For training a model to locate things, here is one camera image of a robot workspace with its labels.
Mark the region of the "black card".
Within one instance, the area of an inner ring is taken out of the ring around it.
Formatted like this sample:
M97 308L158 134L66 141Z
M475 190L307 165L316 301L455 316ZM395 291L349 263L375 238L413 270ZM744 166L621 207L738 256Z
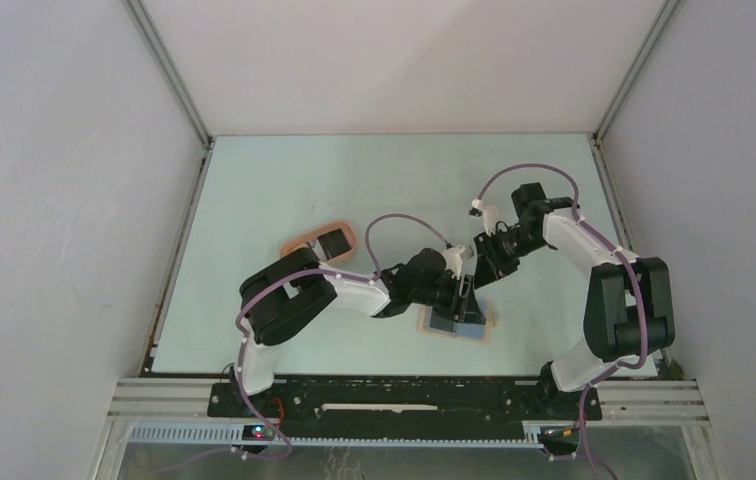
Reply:
M351 250L350 242L342 229L334 229L319 235L317 246L326 261L340 257Z

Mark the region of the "grey card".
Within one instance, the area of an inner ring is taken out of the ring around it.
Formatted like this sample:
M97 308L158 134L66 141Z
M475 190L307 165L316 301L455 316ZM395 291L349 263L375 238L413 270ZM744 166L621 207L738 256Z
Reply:
M425 321L425 327L429 331L440 334L453 336L456 333L456 323L450 319L440 316L437 312L431 311Z

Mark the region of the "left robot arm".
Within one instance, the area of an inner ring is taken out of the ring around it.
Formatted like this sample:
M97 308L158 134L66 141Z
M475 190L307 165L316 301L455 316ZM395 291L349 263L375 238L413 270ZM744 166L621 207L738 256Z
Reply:
M367 277L334 268L299 248L252 275L239 288L235 325L242 339L232 404L246 416L265 412L281 345L329 308L390 318L417 305L425 308L427 322L453 332L486 329L486 308L475 297L474 279L462 272L468 256L465 247L425 248Z

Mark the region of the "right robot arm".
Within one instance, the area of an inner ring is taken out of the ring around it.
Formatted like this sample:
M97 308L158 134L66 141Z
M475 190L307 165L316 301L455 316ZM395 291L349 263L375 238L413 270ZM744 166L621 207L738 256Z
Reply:
M641 368L675 340L668 265L613 244L592 227L569 197L549 197L539 183L511 194L517 221L506 225L496 207L476 198L470 213L481 218L474 239L474 284L484 287L517 271L521 258L544 247L564 255L588 281L582 336L541 371L535 392L539 411L560 418L576 403L574 391L613 368Z

